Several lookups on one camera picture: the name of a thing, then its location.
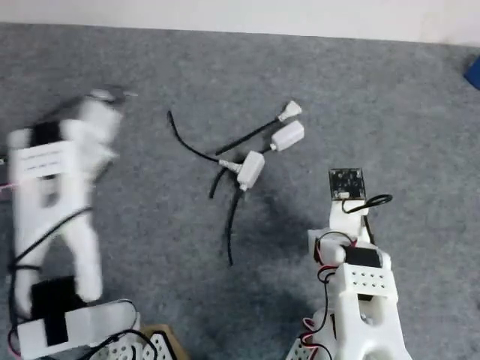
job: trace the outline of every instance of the black cable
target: black cable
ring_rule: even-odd
[[[221,148],[219,148],[217,150],[217,152],[215,152],[215,155],[222,155],[224,152],[228,152],[230,149],[233,149],[235,148],[236,146],[244,143],[245,141],[251,139],[252,137],[254,137],[255,135],[257,135],[258,133],[261,133],[262,131],[264,131],[266,128],[269,128],[270,126],[272,126],[273,124],[275,124],[278,120],[275,119],[275,120],[272,120],[270,122],[267,122],[266,124],[258,127],[257,129],[253,130],[252,132],[248,133],[247,135],[245,136],[242,136],[240,139],[237,139],[235,141],[232,141],[228,144],[226,144],[225,146],[222,146]]]
[[[228,253],[228,262],[230,266],[233,265],[233,257],[232,257],[232,227],[233,227],[233,219],[235,217],[237,206],[239,205],[239,201],[243,196],[244,191],[238,188],[235,193],[233,194],[232,205],[230,206],[228,219],[226,221],[226,251]]]
[[[177,127],[175,125],[175,120],[173,119],[173,115],[172,115],[172,112],[169,110],[167,113],[166,113],[166,117],[168,118],[170,124],[172,125],[172,128],[173,128],[173,133],[175,134],[175,137],[176,139],[188,150],[190,150],[191,152],[193,152],[194,154],[197,154],[198,156],[200,156],[201,158],[204,158],[206,160],[209,160],[209,161],[213,161],[214,163],[218,163],[218,159],[215,159],[214,157],[211,157],[211,156],[208,156],[207,154],[203,154],[202,152],[192,148],[190,145],[188,145],[183,139],[182,137],[180,136],[179,134],[179,131],[177,130]]]
[[[354,243],[353,239],[350,238],[345,232],[341,232],[341,231],[337,231],[337,230],[331,230],[331,231],[327,231],[326,233],[322,234],[322,236],[318,237],[318,238],[315,238],[315,246],[319,247],[319,252],[320,252],[320,244],[321,244],[321,241],[324,237],[326,237],[327,235],[330,235],[330,234],[338,234],[338,235],[342,235],[343,237],[347,238],[348,241],[350,242],[350,244],[352,245]],[[319,263],[321,266],[324,266],[325,264],[323,263],[322,259],[319,258],[318,259]]]
[[[390,195],[389,193],[383,193],[381,195],[376,195],[376,196],[372,197],[371,199],[368,199],[365,202],[364,205],[357,206],[355,208],[351,208],[350,210],[345,210],[344,205],[345,205],[346,200],[344,200],[342,202],[342,211],[345,214],[352,214],[353,212],[358,212],[358,211],[363,210],[363,209],[372,208],[374,206],[380,206],[380,205],[383,205],[383,204],[386,204],[386,203],[390,203],[392,200],[393,200],[392,195]],[[370,238],[370,243],[375,245],[375,236],[372,233],[372,230],[370,228],[370,223],[368,222],[368,216],[365,215],[365,216],[362,216],[361,218],[363,219],[365,229],[367,230],[368,237]]]
[[[142,338],[143,341],[145,341],[153,350],[154,356],[153,360],[158,360],[158,351],[155,345],[152,343],[152,341],[146,337],[142,332],[138,330],[134,330],[132,328],[128,328],[126,330],[117,332],[116,334],[113,334],[112,336],[109,336],[106,340],[102,341],[100,344],[97,346],[93,347],[90,351],[87,353],[83,354],[80,356],[77,360],[88,360],[90,359],[93,355],[95,355],[98,351],[103,349],[104,347],[110,345],[111,343],[117,341],[121,336],[126,335],[126,334],[135,334],[136,336]]]
[[[373,208],[374,206],[380,206],[386,203],[390,203],[393,199],[393,196],[389,193],[383,193],[381,195],[376,195],[371,199],[368,199],[364,205],[357,206],[355,208],[351,208],[350,210],[345,210],[344,205],[346,200],[342,201],[342,211],[345,214],[352,214],[353,212],[358,212],[363,209]]]
[[[218,174],[214,177],[213,182],[211,183],[210,192],[208,193],[208,198],[213,199],[215,195],[215,191],[217,190],[218,183],[222,179],[222,177],[227,173],[227,168],[222,167]]]
[[[367,229],[367,234],[368,234],[368,237],[370,238],[370,243],[372,245],[375,245],[375,236],[372,233],[372,229],[370,228],[370,223],[368,222],[368,216],[365,215],[365,216],[362,216],[361,218],[363,219],[363,224],[365,224],[365,229]]]

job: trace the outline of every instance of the gray carpet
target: gray carpet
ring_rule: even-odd
[[[394,195],[371,222],[393,259],[412,357],[479,358],[480,92],[461,74],[480,50],[60,25],[0,25],[0,44],[2,138],[98,84],[139,94],[94,196],[104,295],[133,299],[144,323],[171,324],[193,359],[282,359],[302,317],[322,306],[306,230],[327,225],[329,167],[363,167],[370,196]],[[304,108],[306,138],[267,156],[239,206],[229,268],[233,186],[207,199],[218,169],[176,142],[165,114],[212,151],[290,98]],[[56,245],[46,274],[68,273],[69,261]],[[0,301],[5,338],[6,292]]]

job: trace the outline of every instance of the red wire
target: red wire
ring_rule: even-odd
[[[18,358],[21,356],[18,351],[14,349],[14,346],[12,345],[12,336],[14,335],[14,328],[11,328],[10,331],[8,332],[7,336],[7,344],[8,344],[8,349]]]

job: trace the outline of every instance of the white robot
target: white robot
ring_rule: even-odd
[[[306,332],[286,359],[411,360],[392,261],[375,245],[367,218],[369,208],[392,196],[366,200],[361,169],[332,169],[329,177],[329,227],[308,231],[309,254],[325,285],[325,309],[303,319]]]
[[[15,230],[8,346],[18,359],[36,359],[87,344],[92,348],[81,359],[117,359],[119,354],[129,359],[159,359],[159,346],[143,352],[137,342],[137,336],[142,337],[140,314],[131,301],[88,304],[102,294],[98,238],[92,228],[92,189],[116,156],[110,144],[122,119],[117,104],[125,94],[114,93],[95,90],[68,104],[78,108],[75,118],[62,118],[60,110],[65,109],[56,109],[8,137]],[[40,281],[42,262],[56,236],[73,253],[75,277]],[[13,345],[14,338],[18,346]],[[161,336],[155,341],[165,345]]]

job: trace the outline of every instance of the white plug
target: white plug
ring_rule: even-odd
[[[295,120],[282,127],[271,137],[270,149],[281,152],[305,137],[305,129],[300,121]]]
[[[246,191],[255,185],[265,166],[265,158],[259,152],[250,151],[242,164],[227,160],[219,160],[218,163],[238,174],[237,182],[240,184],[240,188]]]
[[[300,115],[302,113],[302,108],[298,105],[295,101],[291,100],[286,106],[283,112],[277,116],[277,119],[280,122],[284,122],[288,118],[292,118],[293,116]]]

